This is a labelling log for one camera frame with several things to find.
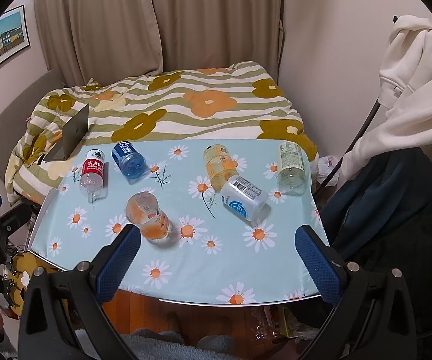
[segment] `beige curtain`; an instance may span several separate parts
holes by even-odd
[[[34,0],[34,7],[47,66],[68,86],[162,71],[151,0]]]
[[[153,0],[164,71],[253,60],[277,79],[281,0]]]

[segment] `yellow bottle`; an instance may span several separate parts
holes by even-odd
[[[212,145],[206,148],[203,154],[206,162],[206,170],[208,171],[209,180],[213,188],[220,191],[222,186],[232,176],[238,175],[236,166],[227,147],[223,145]]]

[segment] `framed picture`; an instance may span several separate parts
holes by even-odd
[[[4,12],[0,17],[0,64],[28,46],[24,5]]]

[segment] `light blue tablecloth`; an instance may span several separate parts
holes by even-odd
[[[142,239],[122,289],[208,304],[281,302],[313,295],[317,290],[296,252],[294,234],[299,226],[309,224],[326,244],[327,238],[310,193],[307,158],[308,188],[304,195],[283,193],[279,198],[274,166],[281,142],[134,142],[148,166],[157,172],[132,185],[111,157],[113,145],[87,146],[75,159],[42,218],[32,250],[65,269],[73,269],[83,260],[91,261],[116,237],[114,231],[127,223],[124,208],[128,198],[150,191],[173,223],[171,237],[164,244]],[[229,149],[241,176],[270,194],[265,220],[247,223],[224,207],[212,188],[199,192],[205,188],[198,190],[198,185],[206,183],[210,187],[202,154],[214,143]],[[93,148],[105,154],[108,194],[91,205],[81,194],[78,179],[85,153]],[[193,238],[181,238],[183,226],[192,227]]]

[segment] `bottle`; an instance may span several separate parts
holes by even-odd
[[[289,195],[302,195],[308,183],[302,149],[297,143],[285,142],[279,145],[277,168],[279,188]]]
[[[172,224],[159,208],[156,197],[149,192],[139,192],[126,203],[125,216],[136,225],[147,240],[163,239],[171,231]]]
[[[222,203],[244,219],[252,221],[261,212],[269,195],[245,178],[232,176],[222,186]]]
[[[216,191],[219,191],[232,176],[239,175],[227,147],[223,145],[207,147],[203,158],[210,183]]]
[[[100,197],[104,186],[104,153],[101,150],[91,149],[86,153],[80,186],[90,202]]]
[[[127,140],[123,140],[114,146],[112,156],[119,169],[121,169],[121,173],[127,179],[138,179],[147,170],[146,160]]]

